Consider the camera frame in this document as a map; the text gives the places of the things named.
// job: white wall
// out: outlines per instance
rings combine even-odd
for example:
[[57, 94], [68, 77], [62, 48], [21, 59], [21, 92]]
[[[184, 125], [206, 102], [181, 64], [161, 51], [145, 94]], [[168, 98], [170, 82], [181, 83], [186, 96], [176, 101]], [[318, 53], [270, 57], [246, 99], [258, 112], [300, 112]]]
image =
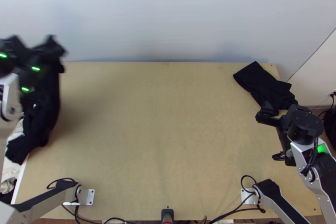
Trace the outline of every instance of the white wall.
[[0, 0], [0, 37], [56, 34], [67, 60], [277, 63], [287, 80], [336, 27], [335, 0]]
[[288, 82], [300, 105], [331, 105], [326, 95], [336, 90], [336, 31]]

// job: black garment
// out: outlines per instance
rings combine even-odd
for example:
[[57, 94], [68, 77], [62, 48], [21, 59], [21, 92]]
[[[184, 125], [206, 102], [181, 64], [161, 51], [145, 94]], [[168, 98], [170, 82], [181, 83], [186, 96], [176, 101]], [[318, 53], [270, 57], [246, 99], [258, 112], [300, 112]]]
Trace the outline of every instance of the black garment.
[[6, 157], [22, 164], [27, 155], [37, 147], [48, 143], [60, 110], [59, 73], [64, 72], [59, 56], [45, 56], [50, 69], [35, 90], [21, 102], [24, 110], [24, 135], [8, 143]]
[[12, 201], [13, 193], [14, 193], [14, 189], [11, 190], [9, 193], [5, 193], [5, 194], [0, 193], [0, 201], [10, 205]]
[[289, 91], [291, 84], [276, 80], [256, 61], [235, 73], [234, 79], [251, 93], [261, 107], [266, 101], [272, 105], [274, 111], [298, 104], [294, 94]]

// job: metal bracket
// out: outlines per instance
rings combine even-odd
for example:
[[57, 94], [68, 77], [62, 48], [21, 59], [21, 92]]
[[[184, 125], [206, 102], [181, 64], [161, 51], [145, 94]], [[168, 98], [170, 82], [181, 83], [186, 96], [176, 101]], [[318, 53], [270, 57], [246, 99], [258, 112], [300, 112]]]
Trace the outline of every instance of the metal bracket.
[[[246, 188], [246, 190], [250, 191], [250, 192], [255, 192], [256, 194], [249, 197], [244, 205], [258, 205], [258, 202], [259, 202], [259, 196], [256, 192], [256, 190], [254, 188]], [[244, 189], [241, 189], [240, 190], [240, 195], [241, 195], [241, 201], [243, 202], [244, 199], [246, 199], [251, 193], [249, 192], [246, 192]]]
[[64, 202], [65, 206], [91, 206], [95, 198], [94, 189], [84, 189], [83, 187], [78, 187], [77, 189], [78, 202]]

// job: wooden table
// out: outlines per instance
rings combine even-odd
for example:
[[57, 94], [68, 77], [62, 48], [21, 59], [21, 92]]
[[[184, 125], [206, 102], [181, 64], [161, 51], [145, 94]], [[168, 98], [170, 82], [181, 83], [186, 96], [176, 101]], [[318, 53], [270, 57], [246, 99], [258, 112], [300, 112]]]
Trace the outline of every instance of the wooden table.
[[[273, 161], [275, 128], [232, 74], [246, 63], [66, 63], [49, 144], [26, 164], [16, 202], [73, 177], [96, 190], [90, 219], [213, 219], [240, 204], [240, 178], [273, 179], [305, 216], [321, 214], [294, 167]], [[275, 65], [263, 64], [278, 78]], [[61, 207], [45, 217], [72, 218]], [[231, 219], [273, 218], [246, 211]]]

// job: white fabric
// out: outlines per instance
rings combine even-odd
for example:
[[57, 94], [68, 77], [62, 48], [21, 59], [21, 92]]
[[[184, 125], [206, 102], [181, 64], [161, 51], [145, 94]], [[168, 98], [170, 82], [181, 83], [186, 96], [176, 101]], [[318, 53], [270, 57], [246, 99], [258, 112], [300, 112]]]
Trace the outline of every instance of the white fabric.
[[[23, 134], [22, 120], [16, 125], [12, 135], [7, 139], [7, 143]], [[14, 180], [18, 178], [21, 166], [17, 163], [13, 163], [7, 157], [3, 162], [3, 176], [1, 179], [0, 193], [9, 193], [14, 188]]]

